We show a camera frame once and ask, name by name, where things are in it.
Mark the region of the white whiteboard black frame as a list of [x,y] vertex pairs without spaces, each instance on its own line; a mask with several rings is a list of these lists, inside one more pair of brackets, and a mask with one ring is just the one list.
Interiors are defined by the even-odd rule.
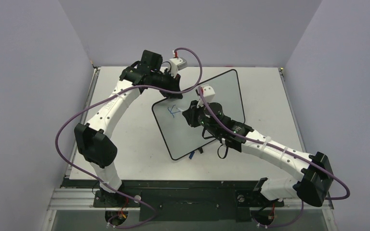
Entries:
[[[213,88],[215,96],[207,102],[221,122],[232,131],[239,131],[241,127],[235,123],[245,123],[246,119],[237,71],[228,70],[201,82],[201,86]],[[220,126],[210,118],[197,89],[183,94],[181,99],[154,103],[152,113],[172,160],[200,149],[219,135]]]

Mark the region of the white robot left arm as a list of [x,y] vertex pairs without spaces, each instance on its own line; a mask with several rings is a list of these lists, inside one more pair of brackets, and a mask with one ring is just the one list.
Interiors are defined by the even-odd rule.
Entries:
[[182,98],[178,72],[187,66],[186,60],[178,56],[171,58],[163,72],[160,70],[162,63],[160,54],[145,50],[141,60],[122,71],[111,100],[104,103],[85,124],[78,123],[74,128],[78,152],[103,180],[100,187],[107,192],[105,199],[113,207],[124,202],[124,193],[118,190],[122,180],[114,164],[118,149],[110,139],[117,123],[147,86],[168,90],[162,93],[167,98]]

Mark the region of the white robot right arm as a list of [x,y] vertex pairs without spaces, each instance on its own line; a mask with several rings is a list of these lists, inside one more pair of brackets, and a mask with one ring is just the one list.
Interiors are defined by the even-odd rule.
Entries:
[[309,154],[291,149],[264,136],[252,127],[224,115],[219,103],[210,103],[210,109],[218,117],[214,120],[205,106],[198,107],[193,100],[182,112],[190,127],[202,127],[227,148],[251,154],[287,172],[285,179],[260,179],[253,191],[253,201],[266,205],[269,201],[299,198],[305,203],[320,207],[332,185],[332,168],[328,157],[317,152]]

